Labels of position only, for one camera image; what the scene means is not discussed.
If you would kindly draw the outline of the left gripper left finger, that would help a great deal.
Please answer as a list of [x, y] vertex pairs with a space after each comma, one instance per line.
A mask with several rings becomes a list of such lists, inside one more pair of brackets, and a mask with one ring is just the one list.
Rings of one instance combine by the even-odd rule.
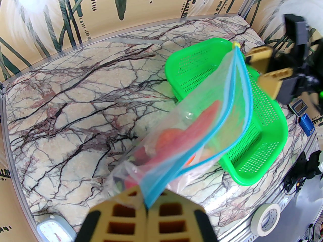
[[140, 187], [132, 187], [94, 206], [76, 242], [144, 242], [147, 211]]

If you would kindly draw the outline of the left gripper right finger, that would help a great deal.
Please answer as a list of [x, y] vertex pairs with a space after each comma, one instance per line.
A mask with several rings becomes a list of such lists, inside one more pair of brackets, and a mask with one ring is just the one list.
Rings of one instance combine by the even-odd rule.
[[148, 210], [149, 242], [217, 242], [204, 208], [164, 190]]

